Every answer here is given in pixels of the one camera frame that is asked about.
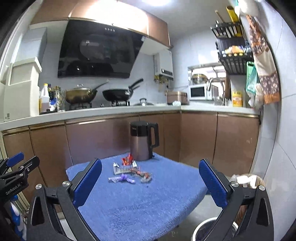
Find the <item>purple wrapper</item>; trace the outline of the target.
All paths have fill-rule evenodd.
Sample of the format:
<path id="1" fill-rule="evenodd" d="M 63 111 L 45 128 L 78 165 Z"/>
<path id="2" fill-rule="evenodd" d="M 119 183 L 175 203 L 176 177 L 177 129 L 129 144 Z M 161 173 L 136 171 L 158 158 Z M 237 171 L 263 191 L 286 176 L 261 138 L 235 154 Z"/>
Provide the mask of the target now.
<path id="1" fill-rule="evenodd" d="M 135 180 L 128 177 L 126 174 L 121 174 L 120 176 L 114 176 L 108 178 L 109 182 L 117 183 L 117 182 L 127 182 L 130 184 L 135 184 Z"/>

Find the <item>red snack wrapper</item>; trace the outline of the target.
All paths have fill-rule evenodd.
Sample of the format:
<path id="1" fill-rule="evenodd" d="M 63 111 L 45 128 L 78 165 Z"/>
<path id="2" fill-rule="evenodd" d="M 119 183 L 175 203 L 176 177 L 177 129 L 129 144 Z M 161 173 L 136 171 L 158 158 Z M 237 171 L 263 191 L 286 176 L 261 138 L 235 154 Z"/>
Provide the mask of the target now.
<path id="1" fill-rule="evenodd" d="M 122 158 L 122 165 L 123 166 L 130 166 L 133 164 L 133 156 L 132 154 L 128 154 L 126 157 Z"/>

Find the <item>steel pot on microwave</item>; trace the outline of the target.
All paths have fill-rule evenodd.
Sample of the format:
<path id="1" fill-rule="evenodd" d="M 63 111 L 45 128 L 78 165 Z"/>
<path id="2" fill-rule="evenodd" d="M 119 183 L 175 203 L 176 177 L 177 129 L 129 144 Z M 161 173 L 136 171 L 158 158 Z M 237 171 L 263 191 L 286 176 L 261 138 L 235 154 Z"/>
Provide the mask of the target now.
<path id="1" fill-rule="evenodd" d="M 208 82 L 208 78 L 204 74 L 193 74 L 191 81 L 193 84 L 204 84 Z"/>

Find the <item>chrome sink faucet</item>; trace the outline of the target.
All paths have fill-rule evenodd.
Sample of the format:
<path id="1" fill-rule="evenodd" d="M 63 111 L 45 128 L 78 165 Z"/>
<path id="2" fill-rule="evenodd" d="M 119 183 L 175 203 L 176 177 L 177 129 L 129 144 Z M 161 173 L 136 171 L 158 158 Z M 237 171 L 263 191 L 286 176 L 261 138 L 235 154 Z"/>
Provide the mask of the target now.
<path id="1" fill-rule="evenodd" d="M 222 87 L 222 93 L 219 93 L 219 87 L 214 85 L 214 83 L 219 83 Z M 214 101 L 215 105 L 226 105 L 226 99 L 225 99 L 225 91 L 224 91 L 224 85 L 221 79 L 219 78 L 211 78 L 207 85 L 206 85 L 207 92 L 210 93 L 210 96 L 212 97 L 212 100 Z"/>

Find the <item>black wall dish rack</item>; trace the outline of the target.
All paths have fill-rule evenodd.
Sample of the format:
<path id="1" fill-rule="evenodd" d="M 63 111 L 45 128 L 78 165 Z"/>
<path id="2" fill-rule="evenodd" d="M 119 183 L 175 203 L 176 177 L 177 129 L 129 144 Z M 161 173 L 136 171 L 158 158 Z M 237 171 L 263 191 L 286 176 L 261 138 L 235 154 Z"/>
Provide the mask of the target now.
<path id="1" fill-rule="evenodd" d="M 253 61 L 253 54 L 241 22 L 219 23 L 211 26 L 216 37 L 218 59 L 230 75 L 245 75 L 247 62 Z"/>

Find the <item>bag of rubbish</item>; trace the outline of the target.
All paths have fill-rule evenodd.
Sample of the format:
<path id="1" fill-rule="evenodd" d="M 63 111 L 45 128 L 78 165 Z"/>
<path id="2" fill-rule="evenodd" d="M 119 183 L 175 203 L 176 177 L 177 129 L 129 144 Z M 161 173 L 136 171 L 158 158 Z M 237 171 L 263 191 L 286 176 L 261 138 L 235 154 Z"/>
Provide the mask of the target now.
<path id="1" fill-rule="evenodd" d="M 256 189 L 260 185 L 265 186 L 264 180 L 255 174 L 232 175 L 229 181 L 235 181 L 243 187 L 252 189 Z"/>

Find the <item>steel trash bin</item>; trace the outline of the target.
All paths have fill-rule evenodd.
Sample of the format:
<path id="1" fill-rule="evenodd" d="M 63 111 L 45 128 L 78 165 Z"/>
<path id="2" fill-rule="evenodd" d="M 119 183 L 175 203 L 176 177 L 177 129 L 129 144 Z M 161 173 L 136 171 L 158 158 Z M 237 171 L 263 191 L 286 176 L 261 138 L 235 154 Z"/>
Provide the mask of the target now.
<path id="1" fill-rule="evenodd" d="M 217 220 L 217 217 L 208 218 L 207 220 L 201 222 L 194 230 L 193 235 L 191 237 L 191 241 L 199 241 L 202 240 L 202 238 L 205 236 L 205 234 L 210 230 L 211 226 L 214 224 L 214 222 Z M 230 240 L 234 237 L 234 234 L 236 233 L 238 229 L 238 225 L 236 222 L 233 222 L 232 228 L 229 229 L 226 237 L 224 240 Z"/>

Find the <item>gas stove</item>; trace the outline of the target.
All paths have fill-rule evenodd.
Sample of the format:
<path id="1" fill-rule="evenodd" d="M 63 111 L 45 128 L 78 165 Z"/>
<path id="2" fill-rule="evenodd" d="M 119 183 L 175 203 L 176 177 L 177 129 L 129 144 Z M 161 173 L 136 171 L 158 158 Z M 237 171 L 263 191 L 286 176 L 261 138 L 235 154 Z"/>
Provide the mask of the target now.
<path id="1" fill-rule="evenodd" d="M 88 108 L 111 108 L 111 107 L 122 107 L 130 106 L 129 101 L 114 101 L 107 103 L 79 103 L 79 104 L 69 104 L 68 110 L 79 110 L 79 109 L 88 109 Z"/>

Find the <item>black frying pan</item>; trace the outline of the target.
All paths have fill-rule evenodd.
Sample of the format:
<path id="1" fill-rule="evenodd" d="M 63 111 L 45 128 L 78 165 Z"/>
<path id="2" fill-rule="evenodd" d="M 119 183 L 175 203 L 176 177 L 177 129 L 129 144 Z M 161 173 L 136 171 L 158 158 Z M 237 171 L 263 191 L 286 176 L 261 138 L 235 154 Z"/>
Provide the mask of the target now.
<path id="1" fill-rule="evenodd" d="M 107 89 L 102 92 L 103 97 L 109 102 L 116 102 L 116 101 L 128 101 L 136 88 L 139 87 L 138 84 L 144 81 L 143 78 L 140 78 L 132 85 L 128 86 L 126 89 Z"/>

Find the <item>glass pot lid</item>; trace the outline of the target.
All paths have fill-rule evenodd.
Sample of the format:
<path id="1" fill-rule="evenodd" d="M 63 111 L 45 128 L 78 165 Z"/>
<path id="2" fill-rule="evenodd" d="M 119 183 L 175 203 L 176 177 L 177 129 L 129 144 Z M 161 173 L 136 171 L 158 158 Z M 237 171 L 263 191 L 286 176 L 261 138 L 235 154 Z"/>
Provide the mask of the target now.
<path id="1" fill-rule="evenodd" d="M 134 106 L 150 106 L 154 105 L 151 102 L 148 102 L 146 98 L 141 98 L 138 103 L 134 104 Z"/>

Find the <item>white small carton box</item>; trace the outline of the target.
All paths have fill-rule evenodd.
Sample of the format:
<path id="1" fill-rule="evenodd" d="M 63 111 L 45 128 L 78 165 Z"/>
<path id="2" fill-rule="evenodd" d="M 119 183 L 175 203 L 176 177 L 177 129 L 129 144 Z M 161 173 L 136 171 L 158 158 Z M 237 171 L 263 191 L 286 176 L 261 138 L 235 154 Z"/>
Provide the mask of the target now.
<path id="1" fill-rule="evenodd" d="M 131 172 L 130 166 L 120 166 L 118 163 L 113 163 L 113 172 L 114 175 L 121 175 Z"/>

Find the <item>yellow detergent bottle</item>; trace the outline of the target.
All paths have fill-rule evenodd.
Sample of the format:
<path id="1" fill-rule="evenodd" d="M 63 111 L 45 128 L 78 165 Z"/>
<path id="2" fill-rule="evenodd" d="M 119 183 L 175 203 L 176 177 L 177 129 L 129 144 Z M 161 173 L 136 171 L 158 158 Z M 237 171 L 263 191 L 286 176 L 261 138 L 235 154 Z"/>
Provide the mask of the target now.
<path id="1" fill-rule="evenodd" d="M 233 107 L 243 107 L 243 93 L 239 90 L 232 91 L 232 105 Z"/>

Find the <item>brown upper cabinets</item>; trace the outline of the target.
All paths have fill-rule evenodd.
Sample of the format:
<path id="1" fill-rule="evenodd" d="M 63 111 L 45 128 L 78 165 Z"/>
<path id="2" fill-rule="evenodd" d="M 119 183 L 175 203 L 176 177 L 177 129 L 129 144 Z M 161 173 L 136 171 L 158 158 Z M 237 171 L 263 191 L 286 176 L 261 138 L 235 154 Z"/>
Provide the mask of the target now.
<path id="1" fill-rule="evenodd" d="M 165 21 L 122 1 L 42 1 L 31 24 L 70 19 L 95 21 L 132 30 L 170 47 Z"/>

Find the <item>clear candy wrapper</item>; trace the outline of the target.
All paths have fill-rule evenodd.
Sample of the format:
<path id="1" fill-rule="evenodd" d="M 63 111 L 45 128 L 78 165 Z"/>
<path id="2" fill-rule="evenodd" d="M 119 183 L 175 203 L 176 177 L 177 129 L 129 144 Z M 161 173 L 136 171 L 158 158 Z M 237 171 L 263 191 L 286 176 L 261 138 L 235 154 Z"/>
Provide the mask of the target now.
<path id="1" fill-rule="evenodd" d="M 140 177 L 141 183 L 149 183 L 152 180 L 152 175 L 149 172 L 140 171 L 137 168 L 131 168 L 131 173 Z"/>

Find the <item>brown rice cooker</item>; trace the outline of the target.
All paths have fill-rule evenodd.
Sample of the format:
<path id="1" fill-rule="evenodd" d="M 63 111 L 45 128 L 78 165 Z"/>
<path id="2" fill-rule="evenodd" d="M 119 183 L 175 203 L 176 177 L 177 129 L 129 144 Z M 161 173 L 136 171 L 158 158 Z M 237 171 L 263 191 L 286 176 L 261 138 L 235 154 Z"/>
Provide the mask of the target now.
<path id="1" fill-rule="evenodd" d="M 188 95 L 182 91 L 168 91 L 166 93 L 166 103 L 172 105 L 174 101 L 179 101 L 181 105 L 189 104 Z"/>

